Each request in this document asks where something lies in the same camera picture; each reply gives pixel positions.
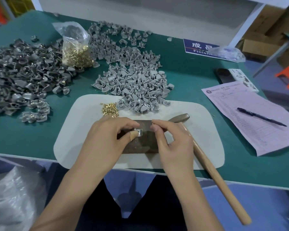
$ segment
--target document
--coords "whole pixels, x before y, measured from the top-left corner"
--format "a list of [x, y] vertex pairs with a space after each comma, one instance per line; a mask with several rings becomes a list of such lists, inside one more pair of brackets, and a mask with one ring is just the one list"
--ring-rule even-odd
[[[283, 107], [251, 92], [240, 81], [204, 88], [202, 91], [256, 149], [257, 156], [289, 146], [289, 112]], [[241, 113], [237, 108], [276, 120], [287, 127]]]

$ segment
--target wooden hammer handle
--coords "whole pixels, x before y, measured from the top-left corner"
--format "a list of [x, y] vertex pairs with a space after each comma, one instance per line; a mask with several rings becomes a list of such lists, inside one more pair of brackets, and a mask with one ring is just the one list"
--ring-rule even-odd
[[[182, 127], [189, 133], [188, 129], [185, 127], [183, 123], [180, 122]], [[233, 211], [241, 221], [242, 225], [249, 225], [251, 223], [251, 218], [243, 208], [243, 206], [240, 204], [240, 202], [237, 200], [237, 198], [234, 196], [234, 194], [231, 192], [221, 175], [218, 173], [212, 162], [208, 159], [206, 154], [202, 151], [200, 146], [197, 144], [195, 140], [194, 142], [194, 154], [201, 163], [202, 167], [208, 171], [230, 206], [232, 207]]]

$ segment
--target dark pants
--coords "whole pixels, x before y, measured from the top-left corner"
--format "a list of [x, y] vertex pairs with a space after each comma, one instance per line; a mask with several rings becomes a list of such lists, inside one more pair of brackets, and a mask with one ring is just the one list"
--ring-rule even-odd
[[[57, 166], [46, 204], [68, 170]], [[100, 182], [85, 203], [77, 231], [87, 230], [187, 230], [180, 202], [167, 176], [156, 175], [146, 194], [127, 219], [121, 218], [121, 209]]]

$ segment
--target hand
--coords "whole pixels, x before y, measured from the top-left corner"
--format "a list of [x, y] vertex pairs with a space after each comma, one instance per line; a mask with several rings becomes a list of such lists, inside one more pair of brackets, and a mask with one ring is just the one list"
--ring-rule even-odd
[[[193, 138], [178, 123], [152, 120], [151, 129], [155, 132], [158, 152], [165, 173], [169, 179], [182, 179], [193, 175]], [[172, 134], [173, 142], [168, 144], [164, 130]]]
[[96, 121], [88, 132], [72, 170], [80, 170], [82, 176], [99, 176], [101, 180], [116, 164], [126, 145], [138, 136], [137, 131], [131, 131], [117, 140], [117, 134], [122, 129], [138, 128], [139, 125], [129, 118], [112, 118], [109, 115]]

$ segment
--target forearm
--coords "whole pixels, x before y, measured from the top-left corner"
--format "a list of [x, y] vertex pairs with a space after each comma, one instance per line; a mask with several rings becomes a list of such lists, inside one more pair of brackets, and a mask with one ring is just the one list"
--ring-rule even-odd
[[224, 230], [194, 174], [188, 175], [183, 180], [170, 179], [170, 181], [181, 203], [188, 230]]
[[31, 231], [74, 231], [82, 208], [100, 182], [96, 177], [86, 181], [81, 172], [72, 169], [64, 176], [58, 190], [35, 221]]

